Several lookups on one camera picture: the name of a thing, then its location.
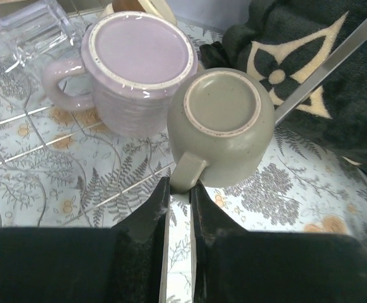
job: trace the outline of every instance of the purple mug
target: purple mug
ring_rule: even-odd
[[[112,131],[145,138],[165,129],[171,98],[197,64],[194,46],[177,27],[147,13],[123,11],[86,32],[81,58],[46,66],[42,86],[56,106],[95,107]],[[83,73],[91,75],[91,94],[74,97],[60,89],[61,80]]]

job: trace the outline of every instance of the upside-down mug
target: upside-down mug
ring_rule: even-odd
[[[198,179],[227,187],[250,177],[272,139],[274,107],[246,73],[214,68],[182,83],[168,108],[167,128],[177,166],[171,187],[184,193]]]
[[[42,86],[56,106],[96,107],[112,131],[145,138],[165,129],[173,94],[196,71],[196,51],[181,30],[148,13],[123,11],[88,29],[81,58],[46,66]],[[59,88],[64,78],[83,73],[91,75],[91,94],[70,96]]]

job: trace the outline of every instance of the sage green ceramic mug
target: sage green ceramic mug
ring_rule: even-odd
[[[177,163],[172,188],[184,193],[198,179],[227,187],[256,171],[273,137],[274,107],[248,74],[208,69],[181,84],[168,108],[167,127]]]

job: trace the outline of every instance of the table surface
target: table surface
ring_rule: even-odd
[[[85,28],[96,18],[73,22]],[[201,27],[178,26],[197,48],[221,39]],[[167,131],[146,140],[123,138],[94,110],[72,116],[48,100],[41,110],[11,119],[20,101],[10,89],[0,84],[7,119],[0,124],[0,227],[111,227],[174,168]],[[251,178],[207,191],[249,230],[338,232],[367,244],[367,185],[357,169],[286,129],[276,129]],[[190,302],[189,211],[172,197],[167,302]]]

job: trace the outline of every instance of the mug handle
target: mug handle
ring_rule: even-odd
[[[41,79],[46,96],[56,106],[69,112],[93,108],[94,102],[90,93],[74,97],[64,93],[59,87],[59,82],[64,78],[84,73],[86,70],[81,58],[50,62],[42,71]]]
[[[197,155],[185,152],[172,172],[170,178],[171,187],[177,193],[186,193],[196,185],[207,162]]]

